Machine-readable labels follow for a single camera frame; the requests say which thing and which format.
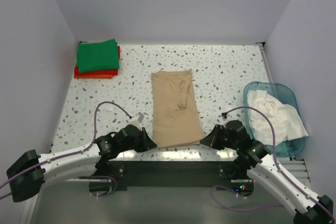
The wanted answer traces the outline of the beige t shirt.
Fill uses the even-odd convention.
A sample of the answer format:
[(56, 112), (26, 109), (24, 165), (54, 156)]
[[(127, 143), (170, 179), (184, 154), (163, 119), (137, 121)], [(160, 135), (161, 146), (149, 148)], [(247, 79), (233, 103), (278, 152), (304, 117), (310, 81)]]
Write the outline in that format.
[(195, 145), (203, 138), (192, 71), (151, 74), (153, 140), (159, 148)]

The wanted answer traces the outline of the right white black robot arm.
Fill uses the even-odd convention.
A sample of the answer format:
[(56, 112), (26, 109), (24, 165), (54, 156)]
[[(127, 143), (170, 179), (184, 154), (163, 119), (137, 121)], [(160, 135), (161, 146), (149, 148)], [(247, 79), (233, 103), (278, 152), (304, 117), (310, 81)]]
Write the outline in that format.
[(215, 125), (200, 143), (219, 151), (235, 150), (237, 157), (223, 172), (232, 180), (248, 177), (261, 184), (293, 215), (294, 223), (335, 223), (333, 201), (296, 179), (266, 145), (250, 138), (241, 121)]

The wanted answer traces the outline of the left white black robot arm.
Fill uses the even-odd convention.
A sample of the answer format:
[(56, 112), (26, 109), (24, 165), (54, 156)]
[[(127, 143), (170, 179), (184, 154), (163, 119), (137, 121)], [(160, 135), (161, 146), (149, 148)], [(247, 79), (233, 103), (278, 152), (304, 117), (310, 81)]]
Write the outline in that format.
[(107, 162), (120, 153), (129, 150), (142, 153), (156, 147), (145, 128), (129, 124), (118, 132), (98, 137), (91, 146), (49, 154), (26, 151), (6, 171), (6, 184), (13, 202), (22, 202), (57, 182), (92, 175), (103, 178), (109, 171)]

